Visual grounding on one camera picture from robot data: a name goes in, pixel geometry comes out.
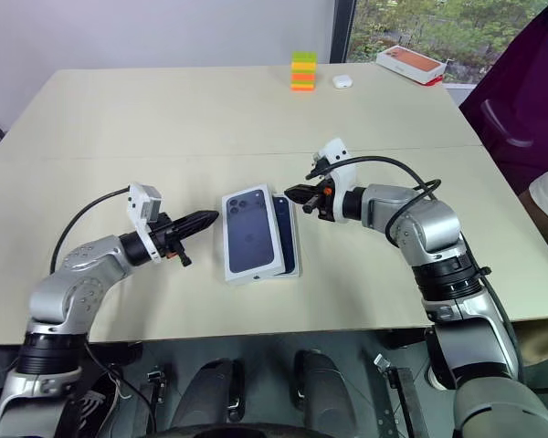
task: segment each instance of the window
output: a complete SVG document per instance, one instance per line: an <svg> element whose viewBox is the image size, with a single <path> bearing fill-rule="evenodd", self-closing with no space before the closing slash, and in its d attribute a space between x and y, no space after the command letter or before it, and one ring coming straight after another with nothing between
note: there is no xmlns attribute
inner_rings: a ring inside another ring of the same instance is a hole
<svg viewBox="0 0 548 438"><path fill-rule="evenodd" d="M357 0L347 62L399 44L448 62L446 82L476 84L548 0Z"/></svg>

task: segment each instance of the stacked colorful blocks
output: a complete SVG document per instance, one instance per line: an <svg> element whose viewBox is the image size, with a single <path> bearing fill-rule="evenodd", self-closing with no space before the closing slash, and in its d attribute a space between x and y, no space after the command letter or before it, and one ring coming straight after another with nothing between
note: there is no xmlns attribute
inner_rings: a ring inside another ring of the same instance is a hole
<svg viewBox="0 0 548 438"><path fill-rule="evenodd" d="M294 52L290 68L292 72L291 89L295 91L314 89L315 73L317 71L316 52Z"/></svg>

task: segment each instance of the phone box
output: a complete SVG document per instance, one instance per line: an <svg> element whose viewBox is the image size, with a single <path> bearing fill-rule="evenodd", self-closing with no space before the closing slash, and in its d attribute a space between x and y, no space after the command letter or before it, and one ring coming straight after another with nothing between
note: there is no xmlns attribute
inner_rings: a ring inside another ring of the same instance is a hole
<svg viewBox="0 0 548 438"><path fill-rule="evenodd" d="M226 282L243 285L284 272L272 195L266 184L221 198Z"/></svg>
<svg viewBox="0 0 548 438"><path fill-rule="evenodd" d="M375 63L422 85L433 85L442 80L447 67L447 64L401 46L378 53Z"/></svg>
<svg viewBox="0 0 548 438"><path fill-rule="evenodd" d="M275 275L275 278L292 278L300 276L299 245L296 237L296 220L294 202L285 194L274 194L274 213L278 223L284 271Z"/></svg>

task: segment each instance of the floor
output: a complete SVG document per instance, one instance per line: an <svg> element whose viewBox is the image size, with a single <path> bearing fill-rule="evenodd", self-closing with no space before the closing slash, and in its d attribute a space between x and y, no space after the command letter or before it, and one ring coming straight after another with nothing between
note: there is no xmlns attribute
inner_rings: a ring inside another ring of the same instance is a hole
<svg viewBox="0 0 548 438"><path fill-rule="evenodd" d="M247 378L247 410L243 422L302 425L301 413L290 403L288 384L294 354L299 349L320 350L342 372L355 409L359 436L389 438L398 433L407 436L397 395L394 390L386 391L383 376L372 364L379 352L397 367L410 368L413 372L429 435L433 438L451 436L454 392L436 391L428 387L424 378L428 364L425 344L386 351L373 332L147 342L142 359L127 367L125 372L132 382L143 381L155 365L172 364L174 379L169 383L166 402L158 411L159 430L163 430L170 424L181 394L200 367L217 358L242 359ZM382 393L387 395L386 399L382 399ZM132 436L136 404L133 399L121 401L116 416L100 436ZM394 418L396 429L391 429L389 424L394 423Z"/></svg>

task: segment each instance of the table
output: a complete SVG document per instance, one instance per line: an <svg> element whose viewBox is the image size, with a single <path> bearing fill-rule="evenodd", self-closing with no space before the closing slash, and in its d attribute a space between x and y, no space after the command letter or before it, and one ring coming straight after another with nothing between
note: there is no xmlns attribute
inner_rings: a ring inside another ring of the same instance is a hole
<svg viewBox="0 0 548 438"><path fill-rule="evenodd" d="M282 192L303 182L311 154L334 135L353 155L383 153L425 179L441 178L437 194L458 213L478 261L492 267L490 279L510 317L548 318L548 248L444 89L409 84L374 65L333 65L320 66L315 93L296 94L282 82L288 70L57 73L0 145L0 343L20 342L28 294L47 273L58 234L92 199L138 181L161 192L162 210L173 218L219 210L225 193L257 183ZM339 73L353 77L352 89L331 89L327 80ZM182 98L175 100L179 93ZM380 104L373 95L390 95L391 103ZM228 104L230 111L213 110ZM242 112L244 117L236 117ZM298 117L310 122L298 123ZM415 129L386 128L398 124ZM383 164L359 165L358 182L414 185ZM88 213L61 254L131 231L124 203L116 198ZM382 235L356 222L325 223L300 210L297 216L300 278L228 286L218 219L184 241L194 262L188 268L174 260L148 264L116 285L91 339L428 324L410 268Z"/></svg>

